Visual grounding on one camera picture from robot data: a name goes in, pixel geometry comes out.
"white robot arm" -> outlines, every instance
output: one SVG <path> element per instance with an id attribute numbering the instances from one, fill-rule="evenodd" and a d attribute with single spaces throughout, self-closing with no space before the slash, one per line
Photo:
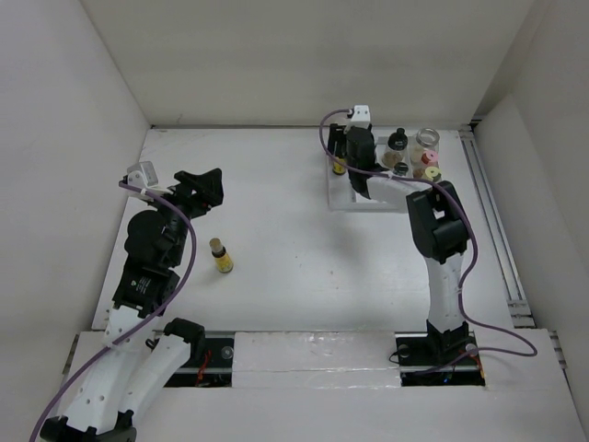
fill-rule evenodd
<path id="1" fill-rule="evenodd" d="M 345 154 L 346 163 L 352 168 L 348 170 L 352 187 L 365 198 L 393 204 L 398 212 L 409 214 L 413 240 L 425 259 L 429 276 L 427 337 L 397 338 L 398 348 L 405 349 L 399 362 L 408 366 L 439 366 L 456 358 L 467 344 L 474 343 L 458 305 L 458 281 L 469 240 L 468 231 L 437 186 L 458 204 L 460 202 L 448 181 L 439 182 L 433 188 L 421 181 L 395 180 L 392 174 L 384 177 L 386 171 L 375 158 L 375 139 L 369 122 L 353 123 L 358 108 L 364 107 L 354 107 L 351 122 L 345 126 L 345 139 L 338 139 L 340 144 L 345 144 L 340 145 L 339 151 Z M 354 171 L 358 169 L 379 173 Z"/>
<path id="2" fill-rule="evenodd" d="M 112 343 L 154 314 L 176 289 L 179 277 L 171 269 L 180 264 L 188 233 L 178 211 L 193 219 L 221 204 L 221 170 L 200 176 L 178 172 L 174 178 L 179 184 L 169 189 L 156 187 L 151 163 L 140 163 L 127 172 L 124 185 L 165 194 L 162 198 L 178 210 L 148 201 L 156 210 L 140 212 L 129 222 L 124 246 L 128 256 L 103 336 L 110 350 L 88 370 L 64 415 L 45 421 L 40 436 L 47 441 L 134 442 L 133 422 L 178 368 L 189 360 L 198 362 L 204 354 L 204 327 L 178 318 L 164 328 L 147 358 L 142 350 L 159 318 L 117 345 Z M 136 195 L 145 199 L 141 193 Z"/>

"white platform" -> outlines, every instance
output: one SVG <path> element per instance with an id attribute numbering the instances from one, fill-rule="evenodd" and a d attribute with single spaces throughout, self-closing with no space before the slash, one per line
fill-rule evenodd
<path id="1" fill-rule="evenodd" d="M 234 387 L 163 389 L 136 423 L 138 440 L 583 442 L 548 333 L 520 332 L 538 356 L 483 355 L 484 388 L 402 388 L 387 332 L 239 333 Z M 73 369 L 101 334 L 82 333 Z M 493 331 L 477 338 L 522 348 Z"/>
<path id="2" fill-rule="evenodd" d="M 502 273 L 458 133 L 441 133 L 444 176 L 455 184 L 480 244 L 479 264 L 465 287 L 467 310 L 511 327 Z M 427 273 L 408 217 L 330 211 L 317 129 L 151 130 L 141 159 L 153 161 L 165 186 L 179 170 L 223 170 L 225 201 L 193 221 L 200 241 L 196 268 L 166 319 L 181 316 L 209 331 L 424 330 Z M 94 329 L 105 327 L 121 277 L 126 226 L 145 208 L 135 199 L 127 203 Z M 232 273 L 216 271 L 212 237 L 233 257 Z M 185 250 L 179 274 L 187 260 Z"/>

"black bottle cap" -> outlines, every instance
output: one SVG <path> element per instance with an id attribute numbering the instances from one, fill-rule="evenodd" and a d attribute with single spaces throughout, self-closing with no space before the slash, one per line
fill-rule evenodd
<path id="1" fill-rule="evenodd" d="M 395 165 L 395 167 L 393 168 L 393 173 L 395 175 L 399 175 L 400 177 L 406 176 L 408 172 L 409 172 L 409 166 L 407 165 L 407 163 L 404 163 L 403 161 L 400 161 L 399 163 L 397 163 Z"/>
<path id="2" fill-rule="evenodd" d="M 387 145 L 393 150 L 404 150 L 407 147 L 407 143 L 405 129 L 399 127 L 396 132 L 389 136 Z"/>

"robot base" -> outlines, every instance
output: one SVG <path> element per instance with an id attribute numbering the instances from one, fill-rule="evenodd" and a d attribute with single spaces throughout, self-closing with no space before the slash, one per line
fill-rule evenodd
<path id="1" fill-rule="evenodd" d="M 420 373 L 451 362 L 466 352 L 468 344 L 476 345 L 474 336 L 468 333 L 466 323 L 453 331 L 440 333 L 428 322 L 427 330 L 427 333 L 396 335 L 397 351 L 393 355 L 398 358 L 403 387 L 485 385 L 480 361 L 473 357 L 465 357 L 455 365 L 427 375 Z"/>
<path id="2" fill-rule="evenodd" d="M 52 417 L 45 421 L 40 437 L 68 442 L 135 442 L 137 430 L 131 425 L 132 417 L 133 412 L 119 413 L 115 428 L 102 435 L 96 434 L 96 428 L 88 428 L 83 433 L 67 426 L 67 417 Z"/>

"small bottle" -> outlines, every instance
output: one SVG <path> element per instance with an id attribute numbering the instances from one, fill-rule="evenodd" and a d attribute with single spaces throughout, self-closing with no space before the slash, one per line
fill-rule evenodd
<path id="1" fill-rule="evenodd" d="M 389 169 L 393 169 L 395 165 L 405 157 L 408 142 L 409 140 L 405 135 L 405 129 L 399 127 L 397 131 L 391 134 L 388 138 L 388 149 L 382 157 L 383 164 Z"/>
<path id="2" fill-rule="evenodd" d="M 345 164 L 345 146 L 346 146 L 346 135 L 343 132 L 345 126 L 341 126 L 337 123 L 329 125 L 329 138 L 328 138 L 328 151 L 333 154 L 338 161 L 333 161 L 331 170 L 336 175 L 343 175 L 346 173 L 346 168 L 341 164 Z"/>
<path id="3" fill-rule="evenodd" d="M 229 253 L 221 243 L 219 238 L 213 238 L 209 241 L 211 246 L 211 253 L 214 257 L 214 263 L 217 266 L 217 270 L 221 273 L 229 273 L 233 270 L 233 261 L 229 257 Z"/>

